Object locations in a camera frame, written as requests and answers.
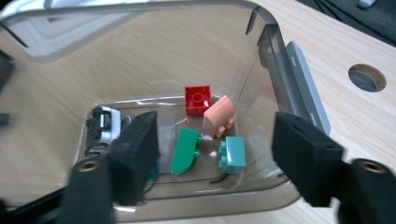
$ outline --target pink block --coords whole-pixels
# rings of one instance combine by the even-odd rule
[[[224,95],[204,113],[204,130],[212,137],[221,137],[235,122],[233,102]]]

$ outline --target building block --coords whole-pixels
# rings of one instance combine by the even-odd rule
[[[224,95],[204,113],[204,130],[212,137],[221,137],[235,122],[233,102]]]
[[[224,174],[239,175],[247,166],[243,137],[227,136],[219,147],[219,169]]]
[[[185,100],[187,116],[202,116],[212,106],[210,86],[186,87]]]
[[[202,137],[198,131],[181,128],[177,139],[175,157],[171,174],[180,175],[187,171],[193,161],[197,161],[200,151],[197,149],[202,144]]]

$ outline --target green block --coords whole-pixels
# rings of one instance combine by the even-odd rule
[[[181,128],[178,134],[174,162],[171,174],[180,175],[186,172],[193,161],[198,160],[200,151],[197,149],[202,144],[202,137],[198,131]]]

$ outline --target round hole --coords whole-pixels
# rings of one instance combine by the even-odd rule
[[[364,91],[382,91],[387,86],[384,75],[367,64],[355,64],[349,68],[349,79],[355,86]]]
[[[78,170],[80,172],[89,172],[92,171],[96,168],[98,168],[100,163],[98,161],[87,161],[82,163],[79,167]]]
[[[369,161],[361,161],[361,167],[365,170],[378,174],[384,174],[387,171],[382,165]]]
[[[201,102],[202,100],[204,100],[204,96],[203,96],[201,93],[195,93],[195,94],[192,96],[192,100],[193,100],[194,102]]]

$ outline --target plastic container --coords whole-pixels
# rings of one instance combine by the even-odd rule
[[[296,201],[298,192],[271,155],[275,112],[307,120],[317,112],[303,99],[310,91],[297,84],[279,27],[265,9],[243,1],[160,2],[20,12],[2,23],[15,37],[25,21],[120,14],[130,17],[45,63],[0,32],[0,49],[16,65],[0,98],[0,111],[10,114],[0,129],[0,197],[19,206],[65,186],[72,165],[85,158],[86,119],[105,105],[132,118],[157,110],[176,120],[176,138],[185,127],[204,139],[200,159],[186,173],[160,175],[147,203],[118,211],[118,221],[263,211]],[[30,37],[18,36],[25,43]],[[213,104],[227,95],[235,105],[235,124],[220,139],[203,131],[202,117],[186,116],[184,88],[205,85]],[[244,137],[247,167],[216,182],[225,136]]]

